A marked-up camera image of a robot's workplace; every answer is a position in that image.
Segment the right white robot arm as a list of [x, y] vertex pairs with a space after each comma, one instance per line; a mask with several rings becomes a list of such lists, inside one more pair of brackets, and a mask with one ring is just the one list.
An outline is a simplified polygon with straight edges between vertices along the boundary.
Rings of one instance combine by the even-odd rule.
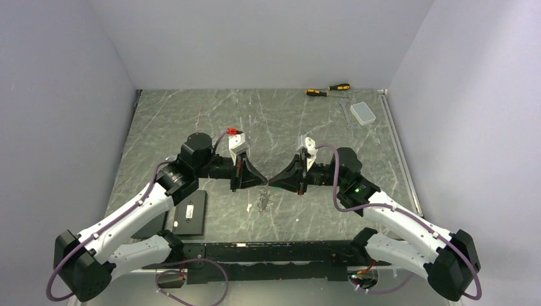
[[479, 300], [481, 269], [473, 237], [463, 229], [452, 232], [414, 214], [361, 174], [353, 149], [333, 148], [328, 164], [316, 164], [316, 149], [302, 148], [269, 185], [304, 194], [309, 185], [330, 186], [339, 212], [355, 212], [396, 234], [395, 240], [375, 229], [363, 229], [352, 240], [352, 258], [360, 265], [383, 261], [428, 282], [447, 300]]

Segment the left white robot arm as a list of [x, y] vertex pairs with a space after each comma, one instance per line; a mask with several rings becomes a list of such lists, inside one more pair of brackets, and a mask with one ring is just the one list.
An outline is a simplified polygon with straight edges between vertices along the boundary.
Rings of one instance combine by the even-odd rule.
[[170, 230], [160, 230], [134, 244], [128, 244], [127, 239], [197, 191], [201, 178], [228, 180], [235, 190], [266, 183], [248, 159], [247, 134], [227, 129], [221, 137], [228, 140], [229, 156], [218, 154], [219, 140], [193, 133], [178, 155], [160, 162], [150, 182], [123, 206], [78, 233], [64, 231], [58, 235], [46, 297], [57, 301], [52, 292], [56, 279], [69, 288], [69, 296], [86, 302], [112, 281], [143, 266], [178, 266], [184, 258], [184, 245]]

